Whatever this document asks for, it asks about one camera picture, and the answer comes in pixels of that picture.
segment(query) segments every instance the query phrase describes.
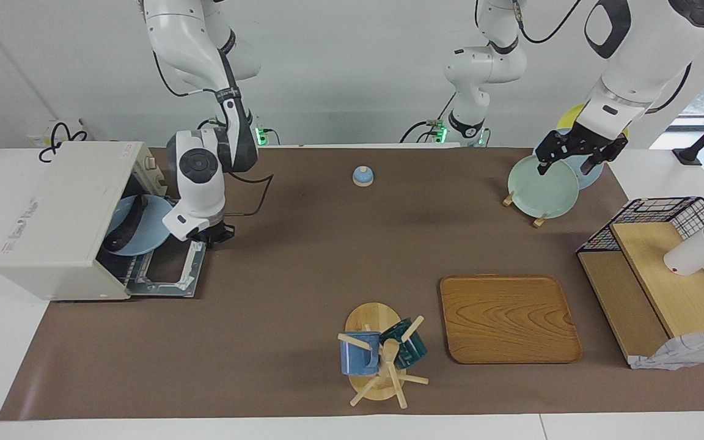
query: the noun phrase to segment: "wooden cutting board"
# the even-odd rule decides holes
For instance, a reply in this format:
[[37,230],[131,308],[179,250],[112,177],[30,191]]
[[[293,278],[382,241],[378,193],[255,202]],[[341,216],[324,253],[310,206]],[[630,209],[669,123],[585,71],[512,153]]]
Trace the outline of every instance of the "wooden cutting board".
[[456,362],[570,363],[583,356],[567,299],[551,276],[447,276],[439,289]]

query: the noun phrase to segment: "brown tabletop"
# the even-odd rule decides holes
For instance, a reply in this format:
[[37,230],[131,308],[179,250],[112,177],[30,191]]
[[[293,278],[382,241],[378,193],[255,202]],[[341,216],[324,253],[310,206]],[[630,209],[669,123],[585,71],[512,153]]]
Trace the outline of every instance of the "brown tabletop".
[[[530,153],[264,150],[248,177],[276,173],[260,214],[207,254],[193,299],[52,303],[0,420],[291,417],[704,410],[704,365],[630,370],[575,250],[626,202],[609,170],[541,229],[504,208],[507,175]],[[352,184],[366,164],[373,186]],[[261,186],[229,180],[229,211]],[[447,354],[438,282],[545,274],[562,284],[584,349],[570,365],[459,365]],[[349,406],[336,334],[380,301],[424,315],[428,356],[395,399]]]

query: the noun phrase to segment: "wall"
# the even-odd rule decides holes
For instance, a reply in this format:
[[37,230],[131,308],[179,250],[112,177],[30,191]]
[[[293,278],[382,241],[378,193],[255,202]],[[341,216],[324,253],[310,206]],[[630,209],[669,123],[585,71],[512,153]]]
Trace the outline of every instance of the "wall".
[[[547,34],[572,3],[529,2],[530,34]],[[582,37],[593,4],[581,4],[550,42],[523,43],[530,64],[523,79],[489,87],[492,145],[534,145],[584,101],[604,69]],[[241,84],[246,103],[284,143],[397,141],[412,123],[436,117],[452,94],[442,75],[447,54],[484,43],[472,0],[225,6],[263,59],[260,76]],[[679,99],[634,125],[632,147],[648,147],[703,86],[704,53]],[[164,145],[211,116],[213,105],[203,95],[174,98],[160,84],[134,0],[0,0],[0,147],[28,147],[29,127],[51,117],[82,117],[97,139]]]

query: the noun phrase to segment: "green mug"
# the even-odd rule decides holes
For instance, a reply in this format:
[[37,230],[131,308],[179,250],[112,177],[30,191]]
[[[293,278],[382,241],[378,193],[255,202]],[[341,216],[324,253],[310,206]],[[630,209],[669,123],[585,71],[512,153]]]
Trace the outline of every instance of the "green mug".
[[411,318],[405,318],[405,320],[402,320],[384,331],[379,337],[380,343],[385,343],[388,339],[395,339],[398,341],[399,349],[398,356],[396,356],[395,365],[399,370],[406,370],[428,354],[428,348],[426,348],[425,344],[422,343],[422,339],[420,339],[420,335],[418,335],[417,332],[411,334],[411,337],[409,337],[406,342],[402,342],[402,336],[405,334],[407,329],[410,328],[410,326]]

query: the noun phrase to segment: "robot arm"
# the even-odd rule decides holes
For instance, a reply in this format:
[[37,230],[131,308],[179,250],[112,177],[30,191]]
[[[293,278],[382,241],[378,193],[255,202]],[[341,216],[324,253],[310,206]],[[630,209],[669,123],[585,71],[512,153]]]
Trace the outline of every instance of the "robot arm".
[[[609,33],[598,35],[601,28]],[[572,130],[551,131],[537,147],[539,172],[573,155],[591,155],[582,167],[613,161],[626,147],[624,128],[642,117],[665,86],[704,47],[704,2],[599,0],[586,22],[586,39],[604,71]]]
[[456,50],[444,69],[456,91],[455,105],[443,121],[448,128],[447,140],[464,145],[478,142],[491,105],[490,95],[481,88],[516,81],[526,71],[512,0],[482,0],[477,21],[480,33],[488,39],[487,46]]
[[[181,200],[163,219],[179,240],[215,241],[224,236],[224,172],[245,172],[257,161],[257,147],[249,128],[235,80],[259,72],[256,58],[229,28],[216,0],[144,0],[145,24],[151,46],[162,61],[186,83],[213,92],[223,128],[180,131],[168,147],[174,149]],[[242,64],[238,75],[229,58]],[[216,232],[212,228],[220,226]]]

